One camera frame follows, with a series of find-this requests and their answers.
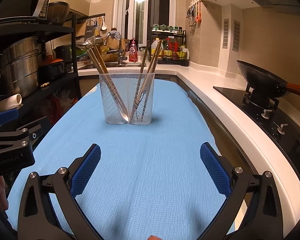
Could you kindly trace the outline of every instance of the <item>blue gripper pad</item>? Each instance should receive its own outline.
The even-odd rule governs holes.
[[[230,177],[218,161],[217,156],[217,153],[209,143],[202,144],[200,148],[200,158],[219,193],[228,197],[231,193]]]
[[[19,117],[19,112],[16,108],[13,108],[13,109],[5,111],[5,112],[1,112],[0,113],[0,125],[5,124],[14,119],[17,119],[18,117]]]
[[[101,149],[95,145],[72,176],[70,192],[73,198],[83,193],[100,159]]]

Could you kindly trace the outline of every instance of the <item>wok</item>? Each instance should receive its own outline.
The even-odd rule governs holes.
[[[279,76],[253,64],[241,60],[237,62],[245,80],[259,94],[271,98],[280,98],[288,93],[300,96],[300,85],[288,83]]]

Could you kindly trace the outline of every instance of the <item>clear plastic cup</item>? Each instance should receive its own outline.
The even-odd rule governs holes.
[[[151,123],[154,73],[110,73],[99,77],[108,124]]]

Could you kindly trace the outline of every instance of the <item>kitchen counter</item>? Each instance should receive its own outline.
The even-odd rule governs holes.
[[[109,71],[137,71],[138,68],[111,68]],[[284,236],[300,219],[300,181],[294,170],[271,139],[239,108],[213,89],[213,86],[245,90],[241,75],[226,73],[218,68],[157,65],[157,74],[178,76],[212,110],[249,157],[258,173],[271,171],[278,188],[284,220]],[[98,75],[96,69],[79,70],[79,76]],[[289,115],[300,125],[298,112],[287,103]]]

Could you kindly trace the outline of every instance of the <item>air vent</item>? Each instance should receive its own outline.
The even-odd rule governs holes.
[[[222,42],[222,48],[223,49],[228,48],[228,35],[229,35],[229,19],[224,19],[224,22],[223,22],[223,42]]]
[[[232,50],[239,52],[239,42],[240,42],[240,22],[233,20],[233,45]]]

